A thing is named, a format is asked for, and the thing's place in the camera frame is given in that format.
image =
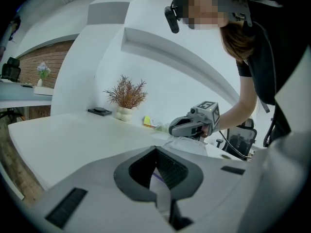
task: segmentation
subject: floor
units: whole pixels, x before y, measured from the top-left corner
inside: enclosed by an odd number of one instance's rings
[[[44,190],[15,149],[8,131],[10,123],[8,116],[0,119],[0,161],[17,189],[25,196],[23,202],[32,206]]]

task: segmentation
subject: dried plant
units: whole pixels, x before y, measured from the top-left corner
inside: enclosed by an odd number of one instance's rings
[[[121,75],[118,81],[117,87],[113,87],[112,90],[105,90],[108,93],[108,101],[110,103],[117,103],[119,106],[133,109],[138,107],[145,101],[147,92],[143,92],[143,87],[146,82],[141,80],[137,85],[133,85],[132,81],[128,77]]]

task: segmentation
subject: white plant pot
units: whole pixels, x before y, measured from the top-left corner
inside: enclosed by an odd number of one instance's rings
[[[124,122],[128,122],[129,120],[131,120],[132,116],[133,116],[132,109],[127,109],[123,107],[119,107],[117,109],[116,119],[122,120]]]
[[[42,86],[42,79],[39,79],[37,86]]]

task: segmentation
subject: potted plant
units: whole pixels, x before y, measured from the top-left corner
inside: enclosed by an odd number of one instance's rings
[[[37,67],[37,72],[38,72],[38,75],[40,77],[37,86],[42,86],[42,80],[49,76],[51,69],[49,69],[44,62],[42,62]]]
[[[119,106],[116,113],[117,119],[127,122],[132,118],[133,108],[144,102],[148,95],[147,92],[143,92],[145,85],[146,82],[143,80],[134,85],[128,77],[121,75],[117,87],[104,91],[108,94],[108,101]]]

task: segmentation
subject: mesh chair back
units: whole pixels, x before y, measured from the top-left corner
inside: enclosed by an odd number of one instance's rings
[[[227,131],[227,140],[230,144],[241,154],[246,156],[249,154],[257,136],[257,131],[253,129],[253,127],[254,122],[249,119],[242,125],[230,128]],[[239,156],[227,143],[223,150],[242,160],[246,160],[246,158]]]
[[[20,74],[20,68],[9,64],[4,64],[2,68],[2,79],[7,79],[12,82],[17,82]]]
[[[15,66],[15,67],[19,67],[19,60],[10,57],[7,64],[11,65],[11,66]]]

